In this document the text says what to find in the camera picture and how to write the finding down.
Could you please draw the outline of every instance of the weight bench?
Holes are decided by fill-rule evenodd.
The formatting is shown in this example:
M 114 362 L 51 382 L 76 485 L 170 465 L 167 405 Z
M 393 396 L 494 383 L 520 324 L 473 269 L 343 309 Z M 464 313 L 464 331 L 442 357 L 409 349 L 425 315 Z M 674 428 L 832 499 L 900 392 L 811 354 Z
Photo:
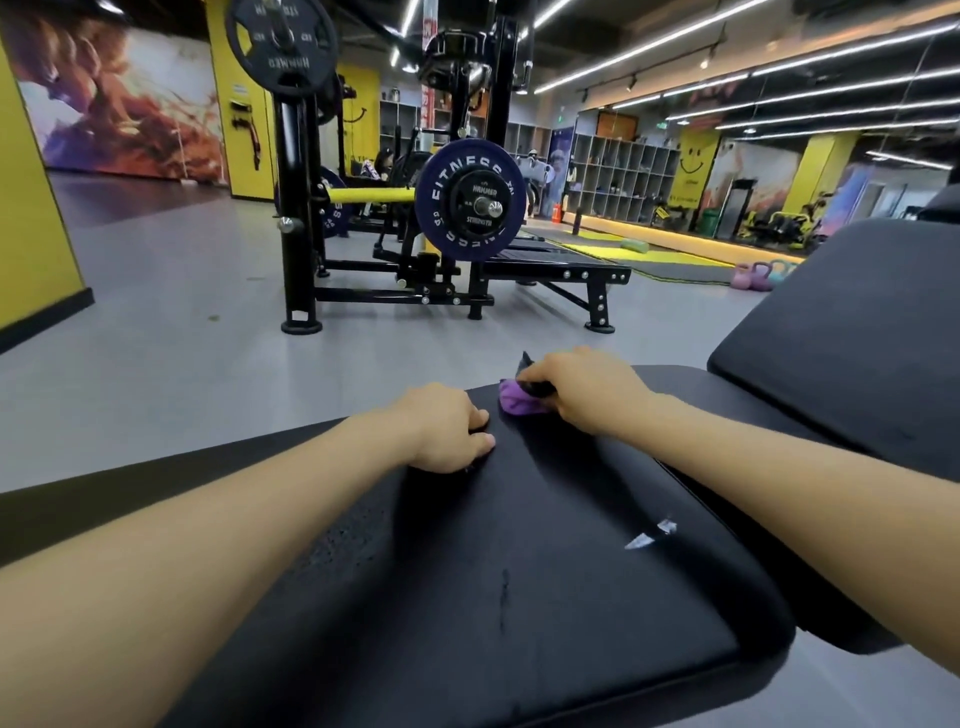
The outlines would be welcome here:
M 957 479 L 960 348 L 943 335 L 960 313 L 957 243 L 949 225 L 857 223 L 748 315 L 708 371 L 637 370 L 725 417 Z M 698 483 L 555 417 L 510 418 L 496 386 L 471 396 L 492 412 L 490 458 L 374 486 L 164 725 L 644 728 L 762 690 L 797 625 L 859 653 L 897 643 Z M 2 495 L 0 563 L 333 425 Z

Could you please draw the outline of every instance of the gray floor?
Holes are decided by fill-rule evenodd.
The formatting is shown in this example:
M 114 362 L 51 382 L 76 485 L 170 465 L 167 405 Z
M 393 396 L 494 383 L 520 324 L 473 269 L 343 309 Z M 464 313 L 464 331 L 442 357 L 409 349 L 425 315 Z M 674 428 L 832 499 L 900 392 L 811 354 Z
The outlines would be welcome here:
M 54 186 L 97 304 L 0 356 L 0 491 L 347 415 L 407 385 L 489 384 L 524 349 L 590 344 L 702 367 L 761 300 L 636 277 L 613 289 L 617 333 L 602 336 L 549 291 L 499 282 L 483 322 L 446 307 L 325 304 L 323 333 L 290 337 L 269 206 L 160 182 L 56 175 Z M 370 242 L 338 240 L 331 254 L 367 258 Z M 678 725 L 947 728 L 959 716 L 960 681 L 914 650 L 854 657 L 800 634 L 765 692 Z

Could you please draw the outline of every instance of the gym machine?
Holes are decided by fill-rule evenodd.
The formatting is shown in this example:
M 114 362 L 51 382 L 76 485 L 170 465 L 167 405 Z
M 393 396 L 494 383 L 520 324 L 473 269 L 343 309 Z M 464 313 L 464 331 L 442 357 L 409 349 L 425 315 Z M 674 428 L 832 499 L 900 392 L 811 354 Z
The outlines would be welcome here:
M 536 237 L 517 240 L 524 221 L 526 182 L 514 158 L 503 149 L 511 94 L 529 84 L 532 61 L 516 73 L 518 24 L 498 15 L 489 32 L 440 31 L 425 50 L 386 28 L 360 5 L 337 5 L 396 46 L 419 70 L 420 82 L 452 99 L 450 142 L 437 154 L 414 151 L 396 159 L 402 187 L 346 187 L 321 165 L 317 128 L 342 107 L 342 82 L 336 74 L 338 41 L 329 15 L 319 0 L 233 0 L 227 13 L 231 49 L 247 74 L 274 94 L 277 212 L 282 238 L 286 320 L 291 334 L 322 330 L 317 301 L 339 303 L 415 303 L 466 306 L 468 317 L 480 320 L 493 305 L 491 279 L 521 284 L 541 283 L 589 313 L 586 328 L 613 333 L 608 289 L 624 285 L 631 269 L 597 260 Z M 249 49 L 240 42 L 246 29 Z M 533 24 L 529 23 L 533 46 Z M 489 93 L 487 136 L 466 138 L 470 97 Z M 416 186 L 410 186 L 416 179 Z M 325 238 L 348 225 L 348 206 L 389 203 L 400 252 L 388 251 L 381 240 L 371 261 L 333 260 L 326 256 Z M 422 231 L 441 252 L 414 255 Z M 457 262 L 469 262 L 467 291 L 457 291 L 452 277 Z M 315 285 L 315 274 L 333 270 L 391 273 L 396 289 L 367 290 Z M 587 298 L 559 283 L 580 282 Z

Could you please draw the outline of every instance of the pink kettlebell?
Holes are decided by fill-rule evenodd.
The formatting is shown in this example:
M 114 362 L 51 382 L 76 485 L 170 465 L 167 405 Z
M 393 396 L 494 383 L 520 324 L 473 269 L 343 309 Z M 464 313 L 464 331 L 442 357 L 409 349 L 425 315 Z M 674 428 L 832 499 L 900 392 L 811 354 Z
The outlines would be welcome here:
M 733 280 L 730 288 L 736 288 L 738 291 L 749 291 L 754 282 L 754 277 L 750 273 L 750 266 L 746 263 L 737 263 L 733 270 Z
M 754 263 L 754 269 L 750 274 L 750 287 L 755 291 L 766 293 L 774 289 L 774 284 L 770 281 L 770 274 L 774 268 L 770 263 Z

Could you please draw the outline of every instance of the person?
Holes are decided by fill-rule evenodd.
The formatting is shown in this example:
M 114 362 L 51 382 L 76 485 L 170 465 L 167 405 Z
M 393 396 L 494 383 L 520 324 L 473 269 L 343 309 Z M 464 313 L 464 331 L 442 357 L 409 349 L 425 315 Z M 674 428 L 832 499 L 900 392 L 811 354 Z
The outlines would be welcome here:
M 552 382 L 550 405 L 584 432 L 713 489 L 906 642 L 960 672 L 954 483 L 703 412 L 587 348 L 548 354 L 519 378 Z M 462 391 L 412 389 L 4 567 L 0 724 L 155 724 L 339 514 L 394 468 L 453 473 L 490 453 L 491 435 L 470 434 L 489 416 Z

